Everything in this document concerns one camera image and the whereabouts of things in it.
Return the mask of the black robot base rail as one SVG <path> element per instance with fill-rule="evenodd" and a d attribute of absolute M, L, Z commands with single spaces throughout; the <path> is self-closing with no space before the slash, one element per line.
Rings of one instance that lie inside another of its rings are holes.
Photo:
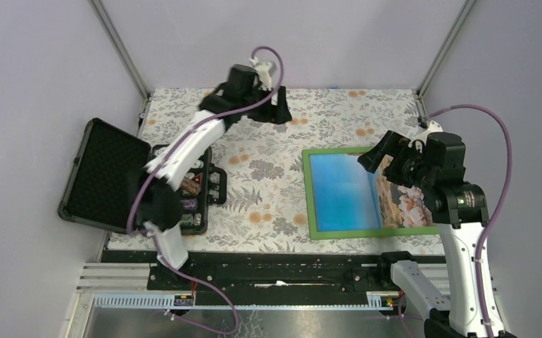
<path fill-rule="evenodd" d="M 153 251 L 105 251 L 101 260 L 147 263 L 147 290 L 181 292 L 197 306 L 224 306 L 224 296 L 235 306 L 358 306 L 372 294 L 391 307 L 401 294 L 387 280 L 385 255 L 193 251 L 183 276 L 163 267 Z"/>

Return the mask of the floral patterned tablecloth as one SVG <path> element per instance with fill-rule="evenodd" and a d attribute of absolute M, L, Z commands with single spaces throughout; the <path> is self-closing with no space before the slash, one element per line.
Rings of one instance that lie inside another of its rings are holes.
<path fill-rule="evenodd" d="M 305 149 L 369 146 L 388 130 L 417 134 L 417 107 L 409 89 L 291 89 L 292 121 L 246 119 L 212 147 L 214 164 L 228 175 L 227 201 L 212 206 L 202 235 L 186 236 L 190 251 L 299 254 L 441 255 L 436 235 L 364 239 L 310 238 L 301 154 Z"/>

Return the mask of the black poker chip case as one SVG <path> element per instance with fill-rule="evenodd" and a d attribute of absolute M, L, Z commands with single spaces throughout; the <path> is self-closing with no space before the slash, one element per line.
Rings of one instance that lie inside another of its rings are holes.
<path fill-rule="evenodd" d="M 166 145 L 147 142 L 99 118 L 90 120 L 58 206 L 59 217 L 102 230 L 127 234 L 131 206 L 148 173 L 143 167 L 162 155 Z M 227 200 L 227 174 L 206 151 L 188 170 L 188 187 L 173 190 L 153 179 L 144 193 L 135 228 L 145 232 L 150 222 L 165 231 L 178 226 L 184 235 L 208 229 L 208 208 Z"/>

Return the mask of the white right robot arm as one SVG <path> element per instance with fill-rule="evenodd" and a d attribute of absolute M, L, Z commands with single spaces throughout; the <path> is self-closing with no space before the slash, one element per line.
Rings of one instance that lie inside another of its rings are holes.
<path fill-rule="evenodd" d="M 512 337 L 493 294 L 484 237 L 489 225 L 486 196 L 480 186 L 465 181 L 465 152 L 456 134 L 430 132 L 409 139 L 388 131 L 359 156 L 369 173 L 390 156 L 382 171 L 388 182 L 423 193 L 443 244 L 450 295 L 444 296 L 407 252 L 382 255 L 377 283 L 402 291 L 419 311 L 425 337 Z"/>

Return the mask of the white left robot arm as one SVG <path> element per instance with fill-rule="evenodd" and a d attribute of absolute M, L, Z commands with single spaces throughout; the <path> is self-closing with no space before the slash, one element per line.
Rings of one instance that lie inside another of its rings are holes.
<path fill-rule="evenodd" d="M 185 288 L 191 279 L 191 271 L 184 265 L 188 251 L 180 229 L 182 181 L 211 144 L 243 116 L 262 123 L 291 120 L 286 89 L 272 80 L 274 72 L 283 69 L 272 61 L 252 59 L 250 65 L 233 65 L 226 81 L 203 97 L 186 129 L 131 180 L 127 231 L 146 230 L 158 260 L 167 267 L 163 278 L 173 289 Z"/>

